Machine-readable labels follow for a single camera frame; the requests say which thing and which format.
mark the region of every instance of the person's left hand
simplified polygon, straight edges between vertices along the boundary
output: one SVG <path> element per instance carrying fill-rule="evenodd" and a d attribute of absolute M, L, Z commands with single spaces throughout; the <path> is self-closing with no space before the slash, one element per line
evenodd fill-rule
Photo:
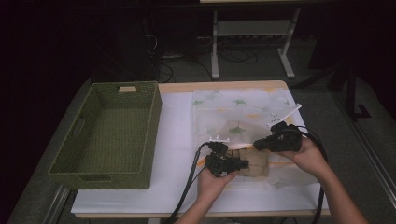
<path fill-rule="evenodd" d="M 205 168 L 198 176 L 198 196 L 196 202 L 212 206 L 213 202 L 223 192 L 225 186 L 233 180 L 237 172 L 229 173 L 225 176 L 215 177 Z"/>

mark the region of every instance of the dark background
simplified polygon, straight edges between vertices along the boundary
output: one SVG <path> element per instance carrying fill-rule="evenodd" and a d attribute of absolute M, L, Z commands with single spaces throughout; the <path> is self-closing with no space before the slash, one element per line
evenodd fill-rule
<path fill-rule="evenodd" d="M 117 2 L 123 6 L 134 3 Z M 155 79 L 156 55 L 147 52 L 144 34 L 158 36 L 159 49 L 172 46 L 193 54 L 195 37 L 210 35 L 212 19 L 211 12 L 204 10 L 82 13 L 72 1 L 8 0 L 1 4 L 4 144 L 0 222 L 5 223 L 84 81 Z M 84 4 L 98 5 L 96 1 Z M 111 7 L 115 3 L 101 4 Z M 289 10 L 278 7 L 277 13 Z M 228 14 L 230 19 L 241 15 L 235 11 Z M 395 15 L 394 5 L 385 1 L 304 7 L 294 38 L 318 39 L 312 68 L 326 68 L 347 58 L 396 119 L 392 98 L 396 84 Z"/>

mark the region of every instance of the person's right hand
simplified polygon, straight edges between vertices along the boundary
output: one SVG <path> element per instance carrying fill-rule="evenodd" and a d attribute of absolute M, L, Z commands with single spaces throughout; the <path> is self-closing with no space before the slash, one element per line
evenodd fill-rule
<path fill-rule="evenodd" d="M 283 151 L 278 154 L 294 161 L 298 167 L 315 177 L 324 175 L 330 167 L 321 155 L 318 147 L 308 138 L 303 137 L 298 152 Z"/>

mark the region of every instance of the white tabletop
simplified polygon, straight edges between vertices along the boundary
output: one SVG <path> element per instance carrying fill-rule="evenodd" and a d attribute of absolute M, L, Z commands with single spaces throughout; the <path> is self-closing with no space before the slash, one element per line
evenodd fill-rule
<path fill-rule="evenodd" d="M 294 101 L 284 90 L 291 104 Z M 196 148 L 192 133 L 192 92 L 162 93 L 163 108 L 157 134 L 149 189 L 79 190 L 72 213 L 77 217 L 168 217 L 185 187 Z M 296 124 L 304 124 L 298 112 Z M 280 189 L 226 189 L 209 216 L 303 216 L 317 207 L 319 184 Z M 196 198 L 196 183 L 180 208 L 185 212 Z M 326 199 L 323 214 L 329 215 Z"/>

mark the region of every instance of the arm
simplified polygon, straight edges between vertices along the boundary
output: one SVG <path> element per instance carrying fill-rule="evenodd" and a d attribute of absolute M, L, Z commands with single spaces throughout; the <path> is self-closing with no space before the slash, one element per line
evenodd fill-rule
<path fill-rule="evenodd" d="M 279 155 L 294 161 L 302 170 L 318 179 L 336 223 L 368 223 L 311 140 L 303 138 L 303 145 L 298 152 L 279 152 Z"/>
<path fill-rule="evenodd" d="M 198 177 L 198 196 L 195 203 L 176 223 L 200 223 L 212 207 L 213 202 L 220 196 L 225 186 L 235 177 L 236 172 L 229 173 L 223 177 L 215 177 L 208 169 L 204 169 Z"/>

